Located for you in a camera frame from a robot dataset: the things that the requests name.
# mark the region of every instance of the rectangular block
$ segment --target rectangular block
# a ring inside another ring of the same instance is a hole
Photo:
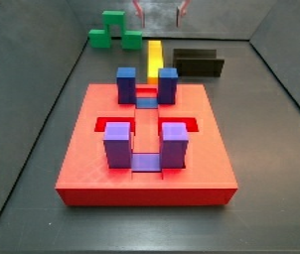
[[[131,167],[131,137],[128,140],[103,140],[104,155],[109,169],[130,169]]]
[[[131,169],[142,173],[160,172],[159,154],[132,154]]]
[[[88,32],[88,42],[93,48],[109,48],[111,39],[109,35],[104,30],[89,30]]]
[[[172,55],[179,76],[221,76],[225,60],[217,59],[217,50],[174,49]]]
[[[118,103],[135,103],[135,67],[119,67],[116,70]]]
[[[135,108],[138,109],[158,108],[156,98],[136,98]]]
[[[174,68],[158,70],[158,104],[174,104],[176,93],[178,74]]]
[[[128,122],[105,123],[103,140],[130,140],[130,126]]]
[[[123,11],[104,11],[101,13],[101,20],[104,25],[119,25],[124,27],[124,12]]]
[[[56,190],[64,203],[67,205],[226,204],[237,190],[237,182],[203,86],[179,85],[178,104],[159,105],[158,110],[135,110],[134,139],[140,135],[138,137],[142,140],[151,135],[148,130],[139,133],[144,128],[138,130],[136,126],[147,126],[148,118],[155,119],[155,114],[167,117],[176,111],[176,115],[184,115],[184,112],[195,108],[190,114],[198,119],[199,132],[188,133],[186,168],[162,169],[162,175],[131,173],[131,169],[113,171],[108,168],[103,156],[101,133],[89,132],[93,120],[85,117],[87,112],[92,115],[95,100],[100,97],[93,97],[91,92],[92,90],[88,89],[56,183]],[[143,112],[151,112],[152,115],[146,115]],[[140,146],[147,148],[148,144],[142,142]]]
[[[122,35],[122,48],[124,50],[142,49],[142,31],[124,31]]]
[[[147,43],[147,83],[158,84],[158,69],[163,67],[162,42]]]
[[[164,141],[160,139],[160,169],[183,169],[187,141]]]
[[[162,123],[162,137],[164,141],[188,141],[187,128],[184,123]]]

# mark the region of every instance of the green cube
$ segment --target green cube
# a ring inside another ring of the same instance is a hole
[[[88,32],[88,42],[93,48],[111,47],[111,38],[104,30],[91,30]]]
[[[122,11],[104,11],[101,13],[101,21],[104,25],[119,25],[124,27],[124,12]]]
[[[140,50],[142,45],[142,31],[126,31],[122,35],[122,48],[124,50]]]

